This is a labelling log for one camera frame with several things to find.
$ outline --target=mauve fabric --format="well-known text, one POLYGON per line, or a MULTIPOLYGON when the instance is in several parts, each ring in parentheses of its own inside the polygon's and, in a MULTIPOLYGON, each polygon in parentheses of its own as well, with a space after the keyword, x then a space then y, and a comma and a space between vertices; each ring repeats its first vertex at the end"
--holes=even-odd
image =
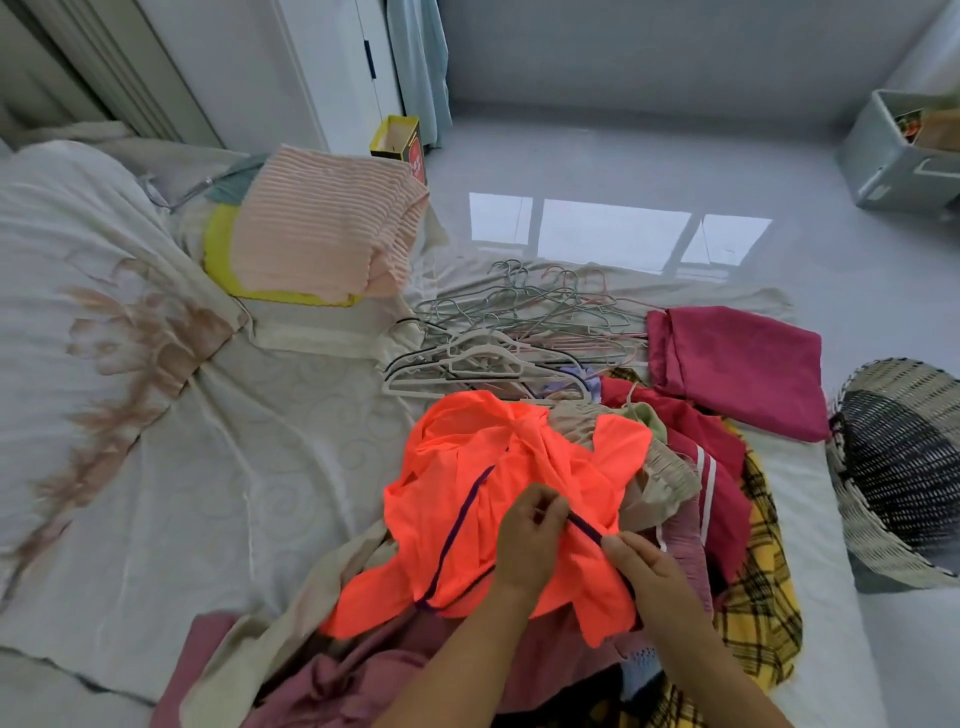
POLYGON ((731 584, 743 565, 750 542, 753 505, 739 486, 747 446, 719 417, 698 412, 685 401, 634 385, 626 379, 602 376, 600 386, 602 402, 608 407, 623 406, 628 395, 631 401, 650 404, 666 425, 667 446, 689 462, 701 477, 704 487, 700 492, 700 514, 708 512, 707 557, 726 584, 731 584))
POLYGON ((820 336, 726 306, 647 314, 654 386, 794 440, 829 437, 820 336))
MULTIPOLYGON (((683 503, 662 529, 663 539, 710 611, 707 563, 695 499, 683 503)), ((151 728, 179 728, 180 702, 236 622, 215 613, 197 617, 151 728)), ((371 631, 343 661, 318 655, 255 707, 243 728, 337 728, 373 723, 460 625, 414 609, 371 631)), ((570 605, 531 619, 507 678, 499 713, 530 711, 563 688, 622 662, 651 645, 642 631, 625 632, 591 648, 570 605)))
POLYGON ((180 703, 239 619, 239 615, 230 612, 210 612, 194 617, 167 689, 150 716, 150 728, 180 728, 180 703))
POLYGON ((411 610, 373 630, 342 662, 317 655, 254 708, 242 728, 371 725, 429 661, 391 646, 415 618, 411 610))

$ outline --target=beige garment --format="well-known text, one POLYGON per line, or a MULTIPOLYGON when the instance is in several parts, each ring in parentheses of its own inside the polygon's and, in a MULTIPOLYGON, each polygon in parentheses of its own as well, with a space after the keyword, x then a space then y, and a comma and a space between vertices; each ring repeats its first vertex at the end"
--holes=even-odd
POLYGON ((230 267, 251 291, 393 296, 428 197, 404 161, 281 147, 237 214, 230 267))
POLYGON ((260 686, 312 637, 340 598, 340 590, 364 569, 396 555, 396 542, 378 521, 326 554, 310 571, 297 598, 273 624, 240 618, 224 637, 180 705, 182 728, 237 728, 260 686))
MULTIPOLYGON (((603 404, 560 401, 550 409, 547 423, 567 440, 593 449, 593 430, 603 414, 631 416, 631 405, 610 409, 603 404)), ((665 443, 650 441, 643 470, 627 483, 620 503, 619 522, 624 531, 644 531, 663 524, 680 504, 700 493, 700 478, 665 443)))

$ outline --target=pink striped towel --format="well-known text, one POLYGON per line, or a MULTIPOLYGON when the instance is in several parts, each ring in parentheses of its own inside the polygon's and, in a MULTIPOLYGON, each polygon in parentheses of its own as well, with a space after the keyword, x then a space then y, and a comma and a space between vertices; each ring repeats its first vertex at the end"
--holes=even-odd
POLYGON ((281 147, 237 214, 230 267, 251 291, 393 296, 428 197, 406 162, 281 147))

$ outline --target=pink garment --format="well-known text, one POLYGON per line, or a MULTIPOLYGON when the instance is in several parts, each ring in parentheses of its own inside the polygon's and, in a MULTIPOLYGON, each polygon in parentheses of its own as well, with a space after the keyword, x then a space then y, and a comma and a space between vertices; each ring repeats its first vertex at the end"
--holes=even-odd
POLYGON ((404 161, 281 147, 237 213, 230 267, 249 291, 393 296, 428 196, 404 161))
POLYGON ((723 576, 725 589, 736 578, 750 542, 753 505, 740 490, 747 446, 727 430, 719 417, 698 412, 687 402, 674 400, 625 379, 600 377, 601 401, 622 407, 644 401, 666 425, 667 446, 689 462, 703 483, 700 491, 701 539, 707 558, 723 576))
POLYGON ((150 715, 150 728, 180 728, 180 703, 204 672, 206 663, 239 615, 210 612, 194 617, 167 688, 150 715))
POLYGON ((658 391, 795 440, 829 437, 819 335, 722 305, 651 311, 647 333, 658 391))
MULTIPOLYGON (((699 523, 697 503, 689 500, 663 525, 662 534, 668 551, 680 563, 709 613, 710 592, 699 523)), ((219 614, 194 620, 174 675, 157 704, 151 728, 180 728, 180 702, 234 620, 224 622, 219 614)), ((373 630, 342 662, 327 655, 314 657, 254 708, 243 728, 370 725, 460 623, 460 619, 408 610, 373 630)), ((648 646, 650 641, 638 631, 616 635, 590 648, 569 605, 531 619, 498 712, 533 710, 568 685, 648 646)))

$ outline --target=curtain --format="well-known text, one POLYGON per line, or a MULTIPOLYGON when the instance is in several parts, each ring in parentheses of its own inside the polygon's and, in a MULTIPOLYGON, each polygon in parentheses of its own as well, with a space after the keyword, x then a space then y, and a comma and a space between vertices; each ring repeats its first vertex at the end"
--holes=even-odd
POLYGON ((446 36, 437 0, 387 0, 387 28, 407 116, 420 118, 420 141, 439 147, 453 126, 446 90, 446 36))
POLYGON ((0 2, 0 137, 17 146, 29 129, 103 121, 107 113, 29 18, 0 2))
POLYGON ((140 136, 221 146, 135 0, 5 1, 22 3, 109 114, 140 136))

